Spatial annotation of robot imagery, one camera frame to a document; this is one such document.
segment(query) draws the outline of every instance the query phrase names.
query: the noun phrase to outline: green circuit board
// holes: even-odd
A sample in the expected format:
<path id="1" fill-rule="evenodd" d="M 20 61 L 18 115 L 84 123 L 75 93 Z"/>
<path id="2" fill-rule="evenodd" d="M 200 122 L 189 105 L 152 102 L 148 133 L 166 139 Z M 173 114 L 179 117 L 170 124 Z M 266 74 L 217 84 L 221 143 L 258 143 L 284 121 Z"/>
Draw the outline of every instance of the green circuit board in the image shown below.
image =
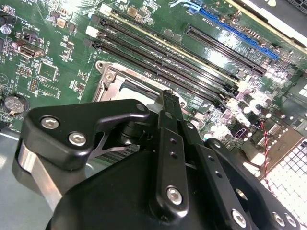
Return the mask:
<path id="1" fill-rule="evenodd" d="M 247 34 L 257 40 L 262 47 L 278 54 L 278 59 L 274 60 L 258 51 L 208 18 L 200 14 L 192 14 L 181 4 L 171 8 L 169 3 L 170 1 L 164 0 L 105 0 L 103 2 L 100 0 L 2 0 L 1 12 L 15 17 L 16 23 L 6 25 L 11 31 L 9 34 L 0 32 L 0 39 L 3 41 L 0 52 L 1 99 L 4 101 L 6 97 L 14 93 L 21 95 L 27 100 L 29 109 L 88 103 L 93 101 L 101 80 L 101 73 L 95 67 L 96 62 L 121 63 L 176 91 L 187 102 L 184 108 L 186 119 L 193 119 L 195 110 L 205 114 L 196 123 L 201 131 L 209 121 L 219 126 L 227 125 L 236 118 L 235 107 L 232 107 L 231 103 L 229 106 L 225 103 L 226 111 L 220 111 L 213 105 L 213 102 L 219 99 L 219 92 L 227 94 L 224 84 L 232 87 L 238 85 L 241 89 L 239 93 L 241 98 L 240 95 L 237 96 L 239 100 L 242 99 L 244 91 L 255 91 L 260 104 L 269 110 L 274 110 L 281 107 L 282 95 L 306 71 L 307 55 L 304 52 L 285 42 L 225 1 L 204 0 L 202 6 L 207 12 L 219 17 L 220 21 L 228 22 L 237 31 Z M 112 15 L 101 13 L 101 9 L 105 6 L 110 7 L 114 15 L 132 24 L 133 27 Z M 184 53 L 192 53 L 194 57 L 198 56 L 205 65 L 175 52 L 172 48 L 164 47 L 174 56 L 208 73 L 210 79 L 205 80 L 185 67 L 176 66 L 174 62 L 168 62 L 166 57 L 159 57 L 157 53 L 153 55 L 154 52 L 146 48 L 147 46 L 136 42 L 126 34 L 95 23 L 92 20 L 93 15 L 118 24 L 121 28 L 159 47 L 163 48 L 163 44 L 136 28 L 158 37 L 170 47 L 176 47 Z M 253 75 L 223 54 L 195 41 L 186 34 L 188 24 L 197 27 L 200 31 L 205 31 L 207 35 L 266 69 L 266 73 L 264 76 Z M 121 44 L 114 42 L 108 35 L 106 37 L 111 40 L 103 36 L 90 36 L 86 32 L 89 26 L 120 39 Z M 31 42 L 24 37 L 29 31 L 36 35 Z M 95 49 L 85 45 L 85 39 L 104 45 L 102 49 Z M 42 53 L 35 58 L 24 55 L 20 47 L 15 47 L 23 47 L 30 43 L 42 50 Z M 129 56 L 129 59 L 149 66 L 149 69 L 156 68 L 154 61 L 148 61 L 147 57 L 151 55 L 154 60 L 168 63 L 172 71 L 189 74 L 191 81 L 170 74 L 161 69 L 162 67 L 158 70 L 168 75 L 169 79 L 159 74 L 148 74 L 148 70 L 141 65 L 132 63 L 114 52 L 107 52 L 104 47 L 116 49 Z M 141 54 L 134 52 L 132 48 L 141 51 Z M 202 81 L 205 87 L 200 87 L 193 80 Z M 149 88 L 155 88 L 154 85 L 146 82 L 140 83 Z M 20 132 L 25 114 L 26 111 L 10 113 L 4 102 L 0 107 L 0 120 L 8 123 L 9 129 L 16 132 Z"/>

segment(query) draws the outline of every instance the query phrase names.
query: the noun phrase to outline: mounting hole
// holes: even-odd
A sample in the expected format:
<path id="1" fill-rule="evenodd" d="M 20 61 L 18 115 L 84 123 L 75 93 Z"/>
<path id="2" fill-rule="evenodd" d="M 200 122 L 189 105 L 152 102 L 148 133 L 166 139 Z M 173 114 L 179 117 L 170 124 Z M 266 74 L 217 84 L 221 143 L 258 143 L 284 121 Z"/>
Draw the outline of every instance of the mounting hole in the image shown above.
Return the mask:
<path id="1" fill-rule="evenodd" d="M 171 152 L 171 156 L 172 156 L 172 158 L 174 158 L 174 159 L 177 159 L 177 158 L 178 158 L 178 156 L 177 156 L 177 154 L 176 154 L 175 152 Z"/>
<path id="2" fill-rule="evenodd" d="M 177 141 L 175 139 L 171 138 L 171 143 L 176 145 Z"/>
<path id="3" fill-rule="evenodd" d="M 169 119 L 173 119 L 172 114 L 169 112 L 166 112 L 165 115 L 169 118 Z"/>
<path id="4" fill-rule="evenodd" d="M 215 159 L 212 157 L 212 156 L 208 156 L 208 158 L 209 158 L 209 160 L 211 160 L 211 161 L 215 161 Z"/>
<path id="5" fill-rule="evenodd" d="M 215 171 L 215 175 L 217 175 L 218 178 L 222 178 L 222 175 L 218 171 Z"/>

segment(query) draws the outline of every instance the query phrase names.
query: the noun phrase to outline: silver metal bar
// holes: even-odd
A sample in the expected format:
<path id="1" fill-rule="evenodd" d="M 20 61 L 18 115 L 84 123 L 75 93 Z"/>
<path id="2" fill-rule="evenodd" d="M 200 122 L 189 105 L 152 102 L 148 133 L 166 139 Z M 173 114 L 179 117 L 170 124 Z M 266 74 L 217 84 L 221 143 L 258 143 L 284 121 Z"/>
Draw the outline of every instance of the silver metal bar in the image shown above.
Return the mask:
<path id="1" fill-rule="evenodd" d="M 52 211 L 69 189 L 86 179 L 84 168 L 76 171 L 59 169 L 31 152 L 24 142 L 21 144 L 18 163 L 32 175 Z"/>

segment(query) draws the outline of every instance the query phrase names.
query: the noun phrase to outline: black bracket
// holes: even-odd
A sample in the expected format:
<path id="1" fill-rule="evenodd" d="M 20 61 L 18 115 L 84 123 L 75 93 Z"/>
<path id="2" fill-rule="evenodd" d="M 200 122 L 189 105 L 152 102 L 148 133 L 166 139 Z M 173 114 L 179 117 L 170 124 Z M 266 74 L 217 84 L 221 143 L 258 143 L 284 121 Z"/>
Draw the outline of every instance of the black bracket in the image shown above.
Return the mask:
<path id="1" fill-rule="evenodd" d="M 75 170 L 86 164 L 97 147 L 97 134 L 108 135 L 119 124 L 148 116 L 147 107 L 133 99 L 35 108 L 24 119 L 21 139 L 56 166 Z M 75 144 L 69 139 L 73 133 L 80 134 Z"/>
<path id="2" fill-rule="evenodd" d="M 183 120 L 172 92 L 162 92 L 155 104 L 162 108 L 159 114 L 132 99 L 35 108 L 27 114 L 15 159 L 52 204 L 52 229 L 98 230 L 105 222 L 114 229 L 300 229 L 220 141 L 202 142 L 195 126 Z M 140 145 L 140 152 L 85 179 L 91 154 L 129 144 Z M 56 201 L 49 189 L 58 191 Z"/>

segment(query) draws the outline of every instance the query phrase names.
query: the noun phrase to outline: silver screw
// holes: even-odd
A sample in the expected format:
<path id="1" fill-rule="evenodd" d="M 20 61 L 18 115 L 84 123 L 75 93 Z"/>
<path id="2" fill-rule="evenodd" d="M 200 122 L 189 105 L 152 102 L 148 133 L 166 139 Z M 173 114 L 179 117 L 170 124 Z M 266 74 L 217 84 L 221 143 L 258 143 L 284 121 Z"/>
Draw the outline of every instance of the silver screw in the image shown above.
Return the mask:
<path id="1" fill-rule="evenodd" d="M 279 223 L 280 226 L 284 227 L 285 224 L 284 224 L 283 219 L 276 212 L 273 212 L 273 215 L 274 215 L 276 222 Z"/>
<path id="2" fill-rule="evenodd" d="M 145 111 L 144 105 L 142 104 L 137 104 L 136 107 L 138 108 L 138 110 L 141 110 L 142 112 Z"/>
<path id="3" fill-rule="evenodd" d="M 71 144 L 76 146 L 82 146 L 86 143 L 85 136 L 82 133 L 74 132 L 70 133 L 68 140 Z"/>
<path id="4" fill-rule="evenodd" d="M 175 205 L 180 205 L 182 203 L 181 193 L 173 187 L 167 189 L 167 197 Z"/>
<path id="5" fill-rule="evenodd" d="M 108 81 L 113 81 L 114 75 L 113 75 L 112 73 L 107 73 L 107 74 L 106 74 L 106 79 L 107 79 Z"/>
<path id="6" fill-rule="evenodd" d="M 214 145 L 215 145 L 216 147 L 218 147 L 218 148 L 220 148 L 220 147 L 221 147 L 220 143 L 219 143 L 219 142 L 217 142 L 216 140 L 214 141 Z"/>
<path id="7" fill-rule="evenodd" d="M 285 213 L 285 216 L 286 216 L 288 222 L 289 222 L 293 227 L 296 227 L 296 222 L 294 221 L 294 219 L 293 219 L 288 213 Z"/>
<path id="8" fill-rule="evenodd" d="M 242 214 L 235 210 L 235 209 L 232 209 L 232 217 L 233 219 L 235 220 L 235 222 L 242 228 L 245 228 L 246 227 L 246 220 L 244 219 L 244 217 L 242 216 Z"/>
<path id="9" fill-rule="evenodd" d="M 59 122 L 57 119 L 53 117 L 45 117 L 40 122 L 42 124 L 42 127 L 48 128 L 48 129 L 55 129 L 59 127 Z"/>
<path id="10" fill-rule="evenodd" d="M 169 119 L 173 119 L 173 117 L 172 117 L 171 113 L 166 112 L 166 113 L 165 113 L 165 115 L 166 115 L 166 116 L 167 116 Z"/>
<path id="11" fill-rule="evenodd" d="M 190 122 L 187 122 L 187 126 L 190 128 L 190 129 L 193 129 L 194 126 L 190 123 Z"/>

